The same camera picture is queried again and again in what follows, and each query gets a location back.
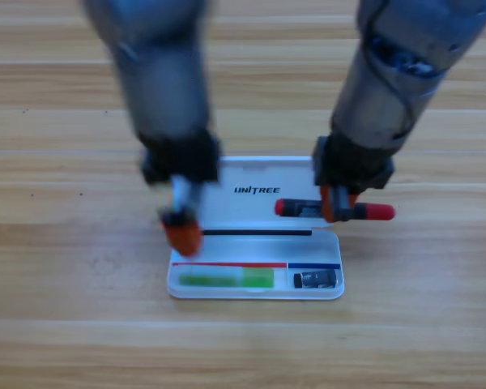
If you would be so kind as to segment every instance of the white box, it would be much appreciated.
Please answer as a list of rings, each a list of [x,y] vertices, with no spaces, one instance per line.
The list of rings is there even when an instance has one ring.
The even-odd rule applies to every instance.
[[[199,220],[202,252],[193,259],[171,254],[168,291],[178,298],[333,300],[344,291],[339,240],[323,219],[279,217],[278,199],[320,200],[309,156],[226,156],[220,183],[209,184]],[[213,267],[206,265],[224,264]],[[240,267],[273,267],[273,287],[190,286],[181,276],[239,279]],[[296,289],[293,275],[335,271],[334,288]]]

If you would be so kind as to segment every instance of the wooden table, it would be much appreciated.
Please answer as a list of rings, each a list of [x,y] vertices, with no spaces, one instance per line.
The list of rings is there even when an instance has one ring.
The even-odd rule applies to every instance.
[[[356,1],[223,0],[229,154],[307,155]],[[486,33],[395,160],[390,223],[337,225],[332,302],[178,301],[107,58],[70,0],[0,0],[0,389],[486,388]]]

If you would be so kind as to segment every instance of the black strip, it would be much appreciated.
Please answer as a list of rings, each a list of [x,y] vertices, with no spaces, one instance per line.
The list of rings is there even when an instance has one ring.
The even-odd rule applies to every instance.
[[[282,229],[206,229],[203,235],[263,235],[263,236],[295,236],[295,237],[309,237],[312,235],[311,230],[282,230]]]

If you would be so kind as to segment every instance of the green object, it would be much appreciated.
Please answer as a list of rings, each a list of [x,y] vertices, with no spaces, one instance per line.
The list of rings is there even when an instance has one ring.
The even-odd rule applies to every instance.
[[[206,275],[203,271],[195,274],[195,271],[180,274],[180,285],[185,286],[209,286],[218,288],[273,288],[274,269],[255,268],[255,267],[234,267],[231,272],[235,274],[227,275],[222,271],[216,275],[216,271]]]
[[[243,267],[243,288],[273,288],[274,269],[263,267]]]

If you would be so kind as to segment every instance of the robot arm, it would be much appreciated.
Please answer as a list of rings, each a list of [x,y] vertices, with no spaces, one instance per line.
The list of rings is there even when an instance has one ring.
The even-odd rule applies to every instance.
[[[346,221],[357,195],[383,189],[450,69],[486,27],[486,0],[360,0],[360,44],[313,152],[325,218]]]

